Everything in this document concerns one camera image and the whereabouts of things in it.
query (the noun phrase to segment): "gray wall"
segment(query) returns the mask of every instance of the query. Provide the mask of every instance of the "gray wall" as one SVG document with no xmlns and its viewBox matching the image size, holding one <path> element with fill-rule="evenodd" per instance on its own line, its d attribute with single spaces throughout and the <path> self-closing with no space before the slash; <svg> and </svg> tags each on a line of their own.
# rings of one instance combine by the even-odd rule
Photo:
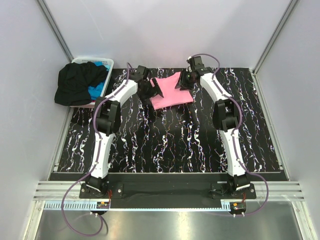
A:
<svg viewBox="0 0 320 240">
<path fill-rule="evenodd" d="M 290 0 L 46 2 L 75 57 L 174 68 L 204 52 L 235 68 L 255 66 Z"/>
<path fill-rule="evenodd" d="M 66 116 L 54 103 L 67 63 L 35 0 L 0 1 L 0 239 L 20 239 Z"/>
<path fill-rule="evenodd" d="M 320 1 L 301 0 L 258 79 L 292 180 L 320 234 Z"/>
</svg>

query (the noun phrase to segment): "marble pattern table surface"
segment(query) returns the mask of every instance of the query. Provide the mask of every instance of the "marble pattern table surface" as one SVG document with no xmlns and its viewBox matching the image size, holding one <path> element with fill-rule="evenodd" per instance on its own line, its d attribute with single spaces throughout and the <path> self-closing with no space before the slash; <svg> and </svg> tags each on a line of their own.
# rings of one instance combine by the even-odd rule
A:
<svg viewBox="0 0 320 240">
<path fill-rule="evenodd" d="M 166 78 L 181 68 L 152 68 L 150 77 Z M 114 69 L 107 94 L 126 77 Z M 221 68 L 222 86 L 240 99 L 243 123 L 239 129 L 244 163 L 249 171 L 278 172 L 267 123 L 248 68 Z M 196 85 L 193 103 L 153 110 L 132 96 L 121 108 L 121 127 L 109 156 L 111 173 L 216 173 L 228 164 L 221 137 L 212 123 L 214 103 Z M 93 110 L 74 108 L 60 157 L 58 172 L 85 173 L 91 166 L 95 135 Z"/>
</svg>

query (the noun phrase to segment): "white basket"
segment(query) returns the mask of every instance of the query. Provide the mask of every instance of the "white basket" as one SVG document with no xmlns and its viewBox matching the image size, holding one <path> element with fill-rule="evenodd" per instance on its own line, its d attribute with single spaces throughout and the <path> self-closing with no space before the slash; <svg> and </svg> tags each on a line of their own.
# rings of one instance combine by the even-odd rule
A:
<svg viewBox="0 0 320 240">
<path fill-rule="evenodd" d="M 76 64 L 83 64 L 83 63 L 87 63 L 87 62 L 102 62 L 103 65 L 109 65 L 110 66 L 110 70 L 108 72 L 108 75 L 106 76 L 105 82 L 104 82 L 104 86 L 101 92 L 100 97 L 104 97 L 106 95 L 106 90 L 107 90 L 107 86 L 108 83 L 110 81 L 110 77 L 111 77 L 111 72 L 112 69 L 114 67 L 114 61 L 110 58 L 103 58 L 103 57 L 77 57 L 75 59 L 72 60 L 72 63 L 76 63 Z M 80 106 L 70 106 L 73 108 L 94 108 L 95 107 L 95 101 L 90 102 L 87 105 L 80 105 Z"/>
</svg>

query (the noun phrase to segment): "black cloth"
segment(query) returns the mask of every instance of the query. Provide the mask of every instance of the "black cloth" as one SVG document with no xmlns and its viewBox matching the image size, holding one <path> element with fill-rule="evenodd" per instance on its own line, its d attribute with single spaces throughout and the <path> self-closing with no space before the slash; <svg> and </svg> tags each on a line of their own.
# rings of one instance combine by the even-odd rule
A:
<svg viewBox="0 0 320 240">
<path fill-rule="evenodd" d="M 93 62 L 69 63 L 59 72 L 58 89 L 54 101 L 63 106 L 80 106 L 91 103 L 88 87 L 96 87 L 106 80 L 107 68 Z"/>
</svg>

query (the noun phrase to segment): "pink towel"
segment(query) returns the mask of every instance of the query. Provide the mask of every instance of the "pink towel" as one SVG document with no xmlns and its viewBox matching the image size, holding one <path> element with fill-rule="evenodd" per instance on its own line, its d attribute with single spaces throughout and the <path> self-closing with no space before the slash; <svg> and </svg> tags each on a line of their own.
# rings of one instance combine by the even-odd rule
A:
<svg viewBox="0 0 320 240">
<path fill-rule="evenodd" d="M 179 77 L 180 72 L 176 72 L 167 78 L 155 78 L 163 93 L 163 98 L 159 95 L 150 98 L 154 110 L 194 101 L 188 90 L 180 91 L 180 88 L 175 89 Z"/>
</svg>

